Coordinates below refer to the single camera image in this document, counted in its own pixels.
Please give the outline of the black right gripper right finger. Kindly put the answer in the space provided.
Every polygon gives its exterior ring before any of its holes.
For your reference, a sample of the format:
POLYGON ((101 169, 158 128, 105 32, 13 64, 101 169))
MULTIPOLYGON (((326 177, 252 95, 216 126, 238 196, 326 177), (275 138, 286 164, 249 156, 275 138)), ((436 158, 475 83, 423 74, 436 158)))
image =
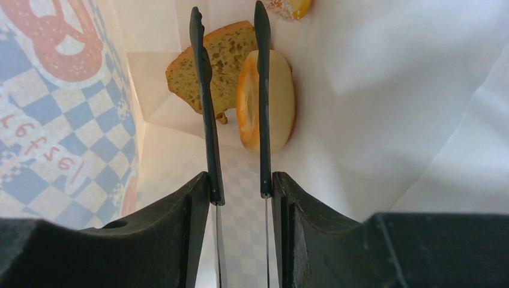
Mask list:
POLYGON ((271 170, 271 25, 254 10, 258 41, 261 196, 272 221, 280 287, 507 287, 508 216, 386 213, 362 223, 271 170))

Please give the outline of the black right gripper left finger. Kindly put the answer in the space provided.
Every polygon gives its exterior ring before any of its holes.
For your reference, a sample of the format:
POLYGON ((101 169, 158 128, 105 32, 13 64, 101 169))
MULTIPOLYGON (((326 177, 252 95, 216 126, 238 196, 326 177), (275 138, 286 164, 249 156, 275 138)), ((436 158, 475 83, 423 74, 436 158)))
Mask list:
POLYGON ((224 202, 197 8, 193 78, 207 169, 132 210, 137 143, 126 64, 104 5, 1 7, 1 286, 194 287, 211 205, 224 202))

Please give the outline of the pale bagel fake bread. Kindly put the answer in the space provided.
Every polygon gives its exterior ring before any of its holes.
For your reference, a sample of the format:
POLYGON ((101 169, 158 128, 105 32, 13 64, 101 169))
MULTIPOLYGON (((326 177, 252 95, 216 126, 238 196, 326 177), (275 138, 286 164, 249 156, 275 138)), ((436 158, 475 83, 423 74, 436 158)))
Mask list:
MULTIPOLYGON (((239 74, 236 115, 243 147, 260 151, 258 51, 250 52, 239 74)), ((295 92, 292 72, 285 57, 270 51, 269 76, 270 150, 274 154, 288 142, 294 126, 295 92)))

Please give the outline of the checkered paper bread bag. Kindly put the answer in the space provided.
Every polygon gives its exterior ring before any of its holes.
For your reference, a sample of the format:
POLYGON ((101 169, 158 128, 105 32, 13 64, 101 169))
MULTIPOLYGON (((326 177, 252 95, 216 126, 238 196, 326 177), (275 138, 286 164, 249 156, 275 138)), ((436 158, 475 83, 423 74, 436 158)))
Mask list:
MULTIPOLYGON (((191 46, 192 9, 205 36, 244 20, 255 28, 256 2, 1 7, 110 8, 133 102, 138 211, 208 167, 205 108, 196 113, 166 80, 191 46)), ((360 223, 379 212, 508 216, 507 1, 313 1, 297 21, 266 11, 270 51, 289 63, 295 92, 291 136, 270 150, 273 172, 360 223)), ((194 287, 280 287, 260 151, 243 147, 236 107, 224 114, 227 124, 215 118, 224 202, 209 207, 194 287)))

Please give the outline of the small orange fake bread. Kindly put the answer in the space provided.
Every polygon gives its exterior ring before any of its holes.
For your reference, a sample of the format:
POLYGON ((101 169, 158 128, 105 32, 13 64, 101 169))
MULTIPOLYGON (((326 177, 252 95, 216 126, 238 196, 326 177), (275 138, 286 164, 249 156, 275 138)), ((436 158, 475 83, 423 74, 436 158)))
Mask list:
POLYGON ((312 0, 267 0, 266 9, 285 21, 297 21, 310 11, 312 0))

